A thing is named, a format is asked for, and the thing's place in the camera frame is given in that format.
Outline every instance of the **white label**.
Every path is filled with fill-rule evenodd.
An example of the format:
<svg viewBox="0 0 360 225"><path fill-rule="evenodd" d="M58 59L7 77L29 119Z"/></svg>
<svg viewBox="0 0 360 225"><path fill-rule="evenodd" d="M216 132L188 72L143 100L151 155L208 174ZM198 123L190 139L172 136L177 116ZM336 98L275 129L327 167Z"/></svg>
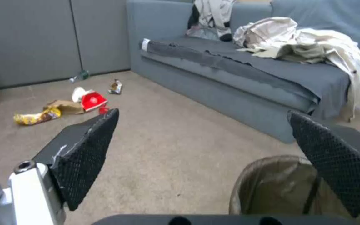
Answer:
<svg viewBox="0 0 360 225"><path fill-rule="evenodd" d="M147 51L149 42L150 42L150 39L144 38L144 40L142 41L141 49L144 51Z"/></svg>

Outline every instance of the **food wrapper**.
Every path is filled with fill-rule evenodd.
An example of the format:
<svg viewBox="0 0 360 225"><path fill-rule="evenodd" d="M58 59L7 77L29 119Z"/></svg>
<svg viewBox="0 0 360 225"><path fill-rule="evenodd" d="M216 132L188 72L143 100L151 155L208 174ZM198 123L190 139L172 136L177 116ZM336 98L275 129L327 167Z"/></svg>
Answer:
<svg viewBox="0 0 360 225"><path fill-rule="evenodd" d="M34 125L59 118L60 116L61 116L60 110L56 107L51 107L44 110L41 113L16 114L14 115L13 119L19 125Z"/></svg>
<svg viewBox="0 0 360 225"><path fill-rule="evenodd" d="M118 79L115 79L115 82L110 86L110 89L108 90L108 92L111 94L121 94L122 87L123 87L123 84Z"/></svg>

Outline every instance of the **couch armrest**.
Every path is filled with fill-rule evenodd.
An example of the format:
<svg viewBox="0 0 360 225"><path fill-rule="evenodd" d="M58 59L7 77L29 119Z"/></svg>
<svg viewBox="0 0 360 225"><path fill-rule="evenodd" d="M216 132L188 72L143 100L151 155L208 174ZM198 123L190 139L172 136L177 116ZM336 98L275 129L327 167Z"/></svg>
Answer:
<svg viewBox="0 0 360 225"><path fill-rule="evenodd" d="M127 28L132 70L140 60L141 40L171 38L185 34L192 6L191 3L162 0L127 1Z"/></svg>

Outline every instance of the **trash bin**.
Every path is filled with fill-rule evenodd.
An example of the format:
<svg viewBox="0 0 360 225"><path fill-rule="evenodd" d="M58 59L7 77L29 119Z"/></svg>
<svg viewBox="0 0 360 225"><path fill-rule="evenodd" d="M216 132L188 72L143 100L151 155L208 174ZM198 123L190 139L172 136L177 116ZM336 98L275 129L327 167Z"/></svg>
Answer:
<svg viewBox="0 0 360 225"><path fill-rule="evenodd" d="M229 214L334 215L352 219L311 163L292 155L262 158L248 165L233 188Z"/></svg>

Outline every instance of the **red cup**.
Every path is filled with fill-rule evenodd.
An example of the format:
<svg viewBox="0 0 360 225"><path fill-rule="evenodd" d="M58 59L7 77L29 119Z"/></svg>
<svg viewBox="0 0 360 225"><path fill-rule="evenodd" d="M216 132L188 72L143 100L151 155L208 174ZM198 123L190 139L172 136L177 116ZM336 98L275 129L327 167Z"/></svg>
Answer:
<svg viewBox="0 0 360 225"><path fill-rule="evenodd" d="M106 114L109 111L109 108L106 107L106 104L100 107L100 115Z"/></svg>

